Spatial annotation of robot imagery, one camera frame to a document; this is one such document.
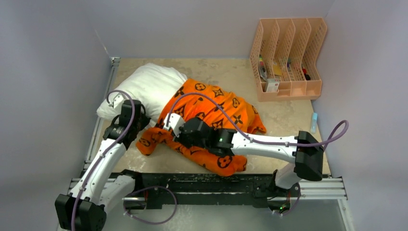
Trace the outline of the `orange patterned pillowcase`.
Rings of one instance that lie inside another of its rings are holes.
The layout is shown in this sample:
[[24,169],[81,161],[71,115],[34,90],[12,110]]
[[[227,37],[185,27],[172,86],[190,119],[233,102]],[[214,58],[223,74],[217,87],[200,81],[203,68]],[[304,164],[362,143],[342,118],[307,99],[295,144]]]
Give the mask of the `orange patterned pillowcase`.
[[[182,134],[174,137],[165,130],[166,116],[180,115],[185,125]],[[156,125],[147,129],[136,142],[145,156],[163,143],[189,160],[220,176],[231,176],[246,170],[247,158],[242,155],[212,153],[212,144],[223,129],[240,128],[249,134],[265,134],[266,128],[256,108],[233,92],[219,86],[189,78],[163,108]]]

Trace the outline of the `white pillow insert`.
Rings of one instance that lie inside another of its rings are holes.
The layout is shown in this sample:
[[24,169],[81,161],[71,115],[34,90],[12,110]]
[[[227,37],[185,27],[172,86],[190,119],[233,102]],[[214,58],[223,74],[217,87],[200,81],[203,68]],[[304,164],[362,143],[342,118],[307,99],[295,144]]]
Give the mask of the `white pillow insert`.
[[151,118],[154,127],[169,100],[187,81],[187,76],[172,67],[153,63],[145,64],[120,83],[114,90],[126,92],[132,99],[139,100]]

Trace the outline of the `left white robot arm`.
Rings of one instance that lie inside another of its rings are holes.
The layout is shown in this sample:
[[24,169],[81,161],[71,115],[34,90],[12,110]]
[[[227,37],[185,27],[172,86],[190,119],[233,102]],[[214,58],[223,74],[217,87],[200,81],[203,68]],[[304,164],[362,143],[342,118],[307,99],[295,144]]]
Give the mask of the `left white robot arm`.
[[138,100],[124,100],[120,114],[105,129],[93,161],[68,194],[55,200],[59,226],[68,231],[101,231],[107,214],[128,193],[137,197],[143,183],[121,175],[105,187],[113,168],[128,150],[138,133],[150,122],[144,105]]

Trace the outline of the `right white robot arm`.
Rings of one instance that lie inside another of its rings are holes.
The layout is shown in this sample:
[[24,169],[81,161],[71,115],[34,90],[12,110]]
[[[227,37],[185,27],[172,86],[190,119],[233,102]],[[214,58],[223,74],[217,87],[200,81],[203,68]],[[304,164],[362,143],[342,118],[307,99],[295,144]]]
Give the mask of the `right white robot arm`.
[[245,133],[237,128],[213,128],[200,118],[184,121],[177,114],[167,119],[166,128],[172,129],[174,140],[187,148],[203,148],[218,157],[218,166],[238,155],[257,155],[286,161],[270,183],[271,192],[281,196],[300,180],[323,179],[323,148],[305,131],[296,136],[272,137]]

